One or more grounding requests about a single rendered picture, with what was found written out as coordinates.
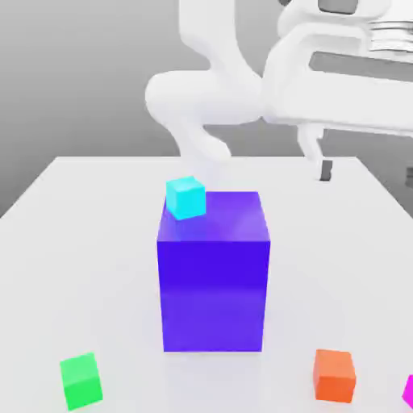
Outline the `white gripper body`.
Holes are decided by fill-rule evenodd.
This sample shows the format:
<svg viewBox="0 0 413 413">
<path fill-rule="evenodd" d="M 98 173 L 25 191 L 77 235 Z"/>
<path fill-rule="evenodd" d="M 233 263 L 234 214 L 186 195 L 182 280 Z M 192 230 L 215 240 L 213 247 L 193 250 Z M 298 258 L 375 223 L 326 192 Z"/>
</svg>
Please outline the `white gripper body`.
<svg viewBox="0 0 413 413">
<path fill-rule="evenodd" d="M 361 53 L 358 27 L 299 24 L 263 73 L 269 123 L 413 136 L 413 59 Z"/>
</svg>

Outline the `small cyan cube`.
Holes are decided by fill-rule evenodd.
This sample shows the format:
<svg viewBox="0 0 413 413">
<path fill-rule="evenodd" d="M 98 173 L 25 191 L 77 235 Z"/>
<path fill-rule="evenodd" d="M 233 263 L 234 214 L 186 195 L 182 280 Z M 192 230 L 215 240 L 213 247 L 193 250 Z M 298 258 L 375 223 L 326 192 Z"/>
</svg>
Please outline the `small cyan cube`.
<svg viewBox="0 0 413 413">
<path fill-rule="evenodd" d="M 193 176 L 167 181 L 166 207 L 176 220 L 205 215 L 205 186 Z"/>
</svg>

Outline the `small orange cube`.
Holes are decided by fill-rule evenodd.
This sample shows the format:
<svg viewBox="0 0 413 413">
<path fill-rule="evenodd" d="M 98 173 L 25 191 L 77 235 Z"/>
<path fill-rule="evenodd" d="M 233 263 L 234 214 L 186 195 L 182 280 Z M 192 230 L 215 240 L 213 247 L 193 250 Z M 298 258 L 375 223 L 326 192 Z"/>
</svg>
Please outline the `small orange cube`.
<svg viewBox="0 0 413 413">
<path fill-rule="evenodd" d="M 317 349 L 313 368 L 315 399 L 351 403 L 357 376 L 350 352 Z"/>
</svg>

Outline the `small magenta cube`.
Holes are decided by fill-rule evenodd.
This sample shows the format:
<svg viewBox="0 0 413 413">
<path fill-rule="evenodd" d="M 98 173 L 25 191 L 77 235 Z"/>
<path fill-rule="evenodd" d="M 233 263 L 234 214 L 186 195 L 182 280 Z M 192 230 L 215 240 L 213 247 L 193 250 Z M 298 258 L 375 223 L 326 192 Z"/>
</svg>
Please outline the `small magenta cube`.
<svg viewBox="0 0 413 413">
<path fill-rule="evenodd" d="M 413 374 L 410 374 L 407 378 L 402 399 L 411 409 L 413 409 Z"/>
</svg>

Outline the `small green cube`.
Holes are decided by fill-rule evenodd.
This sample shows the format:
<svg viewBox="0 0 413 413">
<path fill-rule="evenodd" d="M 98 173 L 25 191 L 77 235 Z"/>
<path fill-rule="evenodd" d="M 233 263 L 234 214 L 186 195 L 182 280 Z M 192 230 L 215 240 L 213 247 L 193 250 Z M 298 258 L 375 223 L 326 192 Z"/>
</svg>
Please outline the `small green cube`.
<svg viewBox="0 0 413 413">
<path fill-rule="evenodd" d="M 94 353 L 61 361 L 60 374 L 68 411 L 102 401 L 102 384 Z"/>
</svg>

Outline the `large purple box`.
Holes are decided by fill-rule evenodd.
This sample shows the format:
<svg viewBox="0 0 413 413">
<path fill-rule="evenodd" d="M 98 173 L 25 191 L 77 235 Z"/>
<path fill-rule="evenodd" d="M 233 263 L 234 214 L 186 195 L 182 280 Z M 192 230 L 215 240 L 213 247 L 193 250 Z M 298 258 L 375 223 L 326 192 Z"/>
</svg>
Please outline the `large purple box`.
<svg viewBox="0 0 413 413">
<path fill-rule="evenodd" d="M 256 191 L 209 192 L 206 214 L 163 210 L 156 240 L 166 352 L 259 352 L 270 256 Z"/>
</svg>

